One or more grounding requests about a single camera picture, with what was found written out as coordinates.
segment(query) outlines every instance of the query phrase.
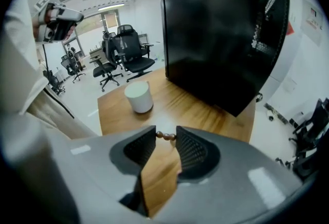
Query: ceiling light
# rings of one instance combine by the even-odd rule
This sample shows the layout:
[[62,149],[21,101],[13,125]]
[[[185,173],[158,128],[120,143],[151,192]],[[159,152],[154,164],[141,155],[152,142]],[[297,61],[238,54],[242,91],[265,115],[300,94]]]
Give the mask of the ceiling light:
[[109,8],[122,7],[122,6],[124,6],[124,4],[111,5],[111,6],[107,6],[107,7],[99,8],[98,11],[105,10],[105,9],[109,9]]

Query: white cup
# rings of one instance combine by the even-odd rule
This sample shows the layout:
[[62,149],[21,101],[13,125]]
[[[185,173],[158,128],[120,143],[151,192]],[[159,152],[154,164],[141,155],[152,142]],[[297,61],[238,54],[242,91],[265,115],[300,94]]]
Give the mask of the white cup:
[[146,113],[153,106],[148,82],[133,82],[125,88],[124,95],[127,97],[133,110],[137,113]]

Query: desk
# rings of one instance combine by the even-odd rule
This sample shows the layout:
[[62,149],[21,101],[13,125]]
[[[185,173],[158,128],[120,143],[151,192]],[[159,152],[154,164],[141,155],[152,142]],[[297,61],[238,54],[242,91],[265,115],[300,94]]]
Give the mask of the desk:
[[107,62],[107,58],[106,58],[105,53],[104,53],[102,48],[95,49],[95,50],[91,51],[89,53],[89,55],[90,55],[90,58],[94,58],[95,56],[99,56],[99,59],[100,59],[101,63]]
[[[154,106],[145,114],[132,111],[121,86],[98,99],[103,135],[156,125],[163,133],[175,133],[176,126],[188,126],[249,142],[255,113],[253,100],[238,116],[214,108],[166,79],[159,69],[136,80],[149,81]],[[180,170],[179,154],[173,142],[156,139],[156,147],[141,173],[150,216],[154,216],[176,190]]]

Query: black computer tower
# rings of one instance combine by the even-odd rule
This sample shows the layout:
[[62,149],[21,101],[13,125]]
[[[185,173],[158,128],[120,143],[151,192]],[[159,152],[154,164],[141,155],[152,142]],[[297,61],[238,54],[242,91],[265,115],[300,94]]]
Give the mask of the black computer tower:
[[279,56],[289,0],[161,0],[167,78],[237,116]]

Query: sign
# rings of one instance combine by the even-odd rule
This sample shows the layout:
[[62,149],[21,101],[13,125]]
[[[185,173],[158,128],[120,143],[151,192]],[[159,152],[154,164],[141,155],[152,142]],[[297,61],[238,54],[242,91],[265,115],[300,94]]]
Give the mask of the sign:
[[323,14],[310,2],[303,0],[301,29],[316,45],[320,46]]

